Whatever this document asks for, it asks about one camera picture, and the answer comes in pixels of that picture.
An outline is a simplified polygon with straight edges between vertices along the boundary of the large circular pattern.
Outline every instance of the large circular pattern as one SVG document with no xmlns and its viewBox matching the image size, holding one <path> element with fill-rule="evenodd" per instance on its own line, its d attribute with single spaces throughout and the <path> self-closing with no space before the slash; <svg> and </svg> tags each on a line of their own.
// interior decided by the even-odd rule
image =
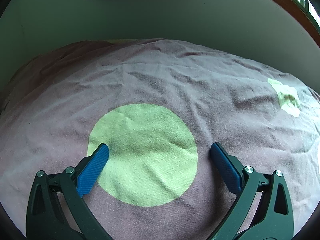
<svg viewBox="0 0 320 240">
<path fill-rule="evenodd" d="M 110 156 L 99 185 L 118 200 L 158 206 L 181 196 L 197 171 L 197 148 L 186 124 L 153 104 L 120 106 L 98 120 L 89 136 L 88 156 L 100 143 Z"/>
</svg>

